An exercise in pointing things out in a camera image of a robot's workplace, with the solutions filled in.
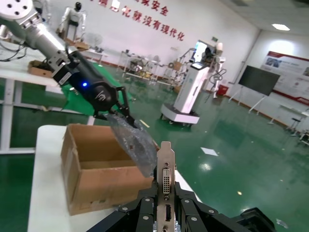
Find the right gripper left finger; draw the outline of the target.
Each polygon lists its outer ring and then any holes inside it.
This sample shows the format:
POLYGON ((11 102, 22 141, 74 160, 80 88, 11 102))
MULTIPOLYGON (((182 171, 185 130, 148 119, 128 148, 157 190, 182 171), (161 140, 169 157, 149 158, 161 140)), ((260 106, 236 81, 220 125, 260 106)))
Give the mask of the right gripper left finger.
POLYGON ((156 220, 158 183, 138 192, 135 200, 121 205, 91 227, 89 232, 152 232, 156 220))

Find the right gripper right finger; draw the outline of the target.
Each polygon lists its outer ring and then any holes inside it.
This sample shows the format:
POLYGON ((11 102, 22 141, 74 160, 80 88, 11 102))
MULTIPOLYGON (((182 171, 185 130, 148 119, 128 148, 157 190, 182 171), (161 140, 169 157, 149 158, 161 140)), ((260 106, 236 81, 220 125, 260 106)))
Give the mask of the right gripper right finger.
POLYGON ((192 191, 175 182, 175 216, 182 232, 248 232, 235 220, 199 202, 192 191))

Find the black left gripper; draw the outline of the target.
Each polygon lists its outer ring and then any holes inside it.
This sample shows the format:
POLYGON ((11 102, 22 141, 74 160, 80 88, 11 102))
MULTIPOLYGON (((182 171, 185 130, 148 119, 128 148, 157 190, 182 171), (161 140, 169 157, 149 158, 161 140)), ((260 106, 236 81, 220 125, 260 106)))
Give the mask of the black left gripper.
POLYGON ((74 87, 81 96, 88 101, 94 109, 95 119, 107 120, 99 111, 109 111, 117 106, 122 118, 133 128, 141 128, 132 117, 129 108, 129 100, 125 87, 113 86, 87 59, 79 59, 73 69, 69 84, 74 87), (118 99, 121 92, 123 103, 118 99))

